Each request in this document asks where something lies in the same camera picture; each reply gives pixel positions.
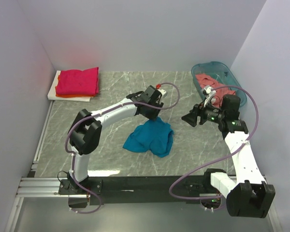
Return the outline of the blue t-shirt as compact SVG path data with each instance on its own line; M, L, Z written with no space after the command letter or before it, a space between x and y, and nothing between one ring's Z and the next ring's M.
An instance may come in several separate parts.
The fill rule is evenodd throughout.
M170 154L174 131L169 123L160 117L148 120L138 126L123 144L123 148L130 152L143 153L151 151L152 154L163 158Z

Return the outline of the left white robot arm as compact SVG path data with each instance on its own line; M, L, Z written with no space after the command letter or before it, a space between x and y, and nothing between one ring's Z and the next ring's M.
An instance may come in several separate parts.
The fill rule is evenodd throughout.
M72 155L67 179L75 194L82 194L89 188L89 155L98 147L102 130L136 115L155 120L163 107L161 99L166 95L167 91L161 87L150 85L145 91L129 94L120 102L104 109L79 111L65 141L65 150Z

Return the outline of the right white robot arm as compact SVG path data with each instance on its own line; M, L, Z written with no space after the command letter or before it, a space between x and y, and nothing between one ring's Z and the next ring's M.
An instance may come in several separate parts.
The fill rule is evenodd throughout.
M207 101L193 106L182 120L192 127L207 121L218 125L223 139L232 153L236 180L219 169L207 169L204 173L203 189L213 193L216 189L226 198L227 211L232 217L265 218L276 191L267 184L256 164L246 123L239 118L240 98L225 95L220 108Z

